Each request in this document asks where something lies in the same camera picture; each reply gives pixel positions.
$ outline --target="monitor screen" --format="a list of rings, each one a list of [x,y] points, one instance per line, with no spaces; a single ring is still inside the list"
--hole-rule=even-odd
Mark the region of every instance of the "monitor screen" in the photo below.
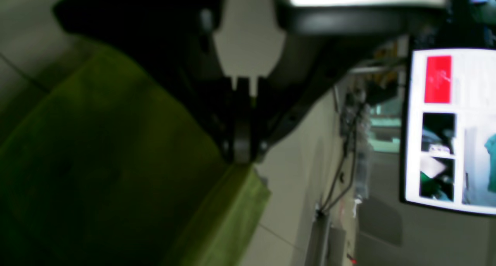
[[[496,51],[412,53],[404,201],[496,214]]]

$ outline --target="red square on screen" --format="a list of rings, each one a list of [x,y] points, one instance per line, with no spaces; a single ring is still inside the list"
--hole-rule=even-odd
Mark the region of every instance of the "red square on screen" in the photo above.
[[[425,103],[451,103],[451,56],[427,58]]]

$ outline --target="black cable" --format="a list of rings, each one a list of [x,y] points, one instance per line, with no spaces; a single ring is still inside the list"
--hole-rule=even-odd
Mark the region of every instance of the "black cable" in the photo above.
[[[358,146],[358,142],[357,142],[357,132],[358,132],[357,124],[358,124],[358,118],[360,117],[360,114],[361,114],[361,112],[362,112],[362,110],[363,110],[364,107],[365,107],[365,103],[362,103],[358,107],[358,110],[356,111],[357,113],[355,114],[355,117],[354,117],[353,121],[350,124],[351,125],[350,131],[348,132],[348,135],[346,136],[346,140],[345,140],[345,142],[343,144],[343,156],[342,156],[341,161],[339,163],[338,169],[336,170],[336,174],[334,175],[334,179],[332,180],[331,190],[330,190],[329,194],[327,195],[326,200],[324,201],[324,203],[321,206],[320,213],[326,213],[327,211],[329,211],[346,194],[346,192],[349,191],[349,189],[353,185],[353,179],[354,179],[354,175],[355,175],[355,163],[356,163],[356,158],[357,158],[356,157],[356,155],[357,155],[357,151],[356,150],[357,150],[357,146]],[[354,148],[353,165],[352,165],[352,172],[351,172],[350,183],[349,183],[348,187],[326,208],[326,206],[328,205],[328,203],[331,200],[331,197],[332,197],[332,195],[334,193],[334,188],[336,187],[337,179],[340,176],[340,172],[341,172],[341,169],[342,169],[342,167],[344,165],[344,162],[345,162],[346,158],[348,157],[348,153],[349,153],[348,146],[349,146],[349,143],[350,143],[351,135],[354,135],[355,148]]]
[[[40,89],[44,93],[50,93],[50,89],[46,88],[42,84],[39,84],[35,79],[24,73],[19,67],[13,64],[2,52],[0,52],[0,58],[5,61],[5,63],[10,66],[17,74],[19,74],[24,80],[30,82],[33,86]]]

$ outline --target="cable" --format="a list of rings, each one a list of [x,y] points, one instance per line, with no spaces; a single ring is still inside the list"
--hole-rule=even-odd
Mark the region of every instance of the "cable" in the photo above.
[[[339,166],[338,166],[338,169],[336,170],[336,174],[334,175],[334,179],[332,180],[331,190],[330,190],[329,194],[327,195],[327,198],[325,199],[325,201],[322,204],[321,209],[319,211],[319,213],[321,213],[321,214],[328,212],[346,194],[346,192],[348,192],[350,190],[351,186],[353,185],[353,179],[355,177],[355,163],[356,163],[356,158],[357,158],[357,151],[356,150],[357,150],[357,146],[358,146],[357,124],[358,124],[358,118],[360,117],[360,114],[361,114],[364,107],[365,107],[365,103],[362,103],[358,107],[358,110],[356,111],[357,113],[356,113],[353,121],[351,122],[352,128],[348,132],[348,135],[346,136],[346,140],[343,144],[343,156],[341,158],[341,161],[339,162]],[[348,147],[349,147],[351,135],[354,135],[355,147],[354,147],[354,155],[353,155],[353,164],[352,164],[352,169],[351,169],[350,183],[348,184],[347,188],[345,188],[345,190],[342,191],[342,193],[340,193],[340,195],[338,195],[338,197],[333,202],[331,202],[331,204],[329,204],[329,201],[331,200],[331,197],[334,193],[334,188],[336,187],[337,179],[340,176],[341,169],[344,165],[346,158],[348,157],[348,153],[349,153]]]
[[[35,79],[24,73],[19,67],[13,64],[2,52],[0,52],[0,58],[5,61],[5,63],[10,66],[17,74],[19,74],[24,80],[30,82],[33,86],[40,89],[44,93],[50,93],[50,89],[46,88],[42,84],[39,84]]]

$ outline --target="camera feed on screen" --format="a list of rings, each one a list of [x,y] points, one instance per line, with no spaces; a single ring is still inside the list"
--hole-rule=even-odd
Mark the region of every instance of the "camera feed on screen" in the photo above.
[[[413,52],[405,144],[406,201],[496,214],[494,63],[493,50]]]

